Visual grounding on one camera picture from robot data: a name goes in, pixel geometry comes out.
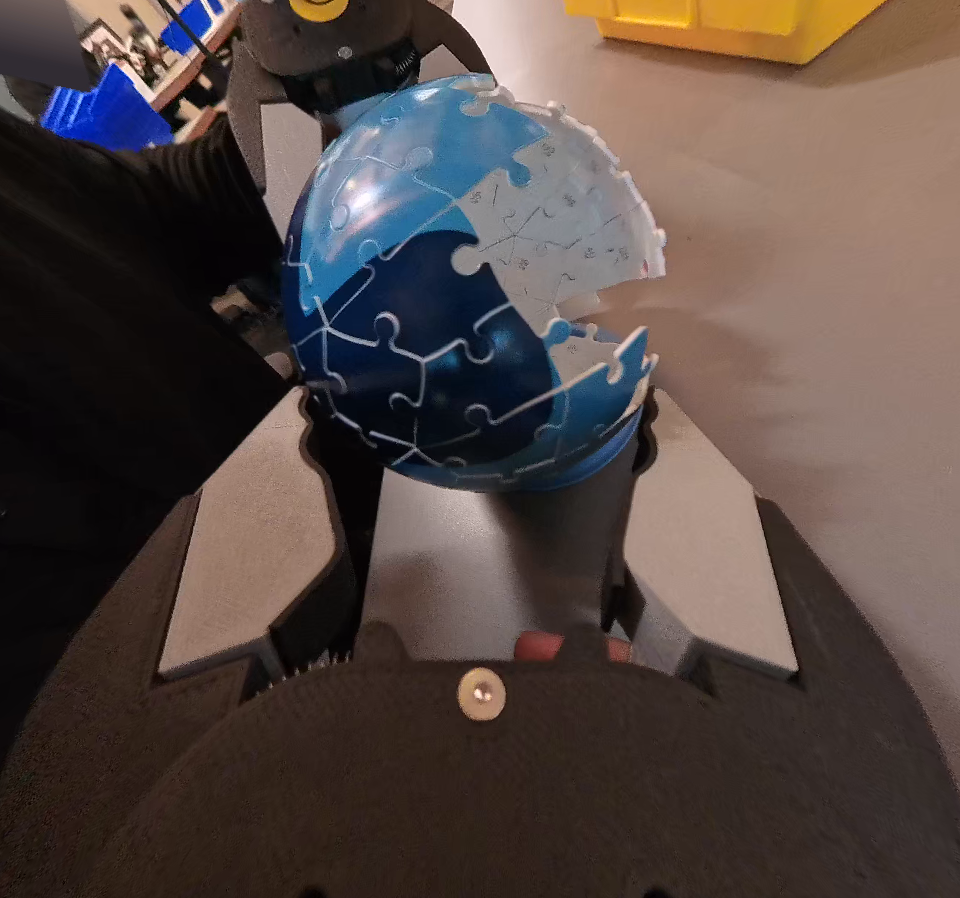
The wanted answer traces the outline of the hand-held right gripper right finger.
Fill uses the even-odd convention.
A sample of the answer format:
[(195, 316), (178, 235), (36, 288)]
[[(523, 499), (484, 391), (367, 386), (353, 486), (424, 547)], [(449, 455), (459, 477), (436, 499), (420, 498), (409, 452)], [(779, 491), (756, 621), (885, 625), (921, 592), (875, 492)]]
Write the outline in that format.
[(631, 661), (670, 676), (704, 657), (795, 675), (754, 488), (666, 392), (650, 404), (654, 456), (633, 485), (622, 540)]

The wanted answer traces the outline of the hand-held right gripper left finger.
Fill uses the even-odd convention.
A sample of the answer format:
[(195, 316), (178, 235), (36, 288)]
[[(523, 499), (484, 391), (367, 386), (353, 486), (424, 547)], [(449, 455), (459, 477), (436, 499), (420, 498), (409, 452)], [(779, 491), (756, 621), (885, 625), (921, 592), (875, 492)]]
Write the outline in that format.
[(198, 493), (157, 672), (236, 659), (284, 679), (325, 650), (346, 609), (346, 539), (310, 455), (305, 388), (291, 389)]

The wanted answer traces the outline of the blue storage bin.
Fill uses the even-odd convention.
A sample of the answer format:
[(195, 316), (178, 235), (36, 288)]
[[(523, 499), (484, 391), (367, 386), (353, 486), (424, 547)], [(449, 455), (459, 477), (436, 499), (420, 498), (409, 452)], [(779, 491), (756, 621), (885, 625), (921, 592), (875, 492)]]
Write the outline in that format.
[(39, 119), (55, 135), (111, 151), (138, 151), (174, 142), (174, 132), (153, 110), (122, 66), (110, 65), (89, 92), (58, 87)]
[(203, 39), (223, 13), (224, 6), (220, 0), (190, 0), (179, 13), (181, 21), (170, 22), (162, 30), (160, 39), (169, 50), (182, 55), (189, 54), (194, 50), (195, 43), (185, 28), (189, 28), (198, 39)]

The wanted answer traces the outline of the blue puzzle ball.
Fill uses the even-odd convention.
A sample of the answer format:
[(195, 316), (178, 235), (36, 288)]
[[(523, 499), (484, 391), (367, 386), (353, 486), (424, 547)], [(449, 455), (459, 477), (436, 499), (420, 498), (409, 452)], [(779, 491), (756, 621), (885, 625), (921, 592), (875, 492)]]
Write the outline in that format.
[(597, 131), (490, 75), (372, 100), (287, 233), (297, 365), (363, 454), (470, 492), (547, 490), (643, 405), (648, 331), (584, 318), (666, 274), (666, 233)]

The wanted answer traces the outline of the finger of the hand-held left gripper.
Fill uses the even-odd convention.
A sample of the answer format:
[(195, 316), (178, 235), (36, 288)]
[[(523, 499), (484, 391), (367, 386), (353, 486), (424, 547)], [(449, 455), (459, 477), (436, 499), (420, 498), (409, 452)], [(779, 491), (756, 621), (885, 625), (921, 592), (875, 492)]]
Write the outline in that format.
[(289, 102), (260, 107), (268, 196), (297, 196), (321, 158), (323, 126)]

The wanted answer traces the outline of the person's right hand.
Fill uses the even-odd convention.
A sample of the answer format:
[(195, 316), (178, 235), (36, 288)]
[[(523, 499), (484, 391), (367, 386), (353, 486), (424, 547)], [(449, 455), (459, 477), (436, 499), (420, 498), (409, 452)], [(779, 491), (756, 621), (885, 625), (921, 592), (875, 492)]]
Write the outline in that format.
[[(629, 664), (632, 661), (632, 645), (619, 638), (602, 635), (608, 658), (612, 662)], [(562, 651), (567, 638), (564, 635), (526, 630), (516, 640), (513, 660), (517, 662), (549, 662)]]

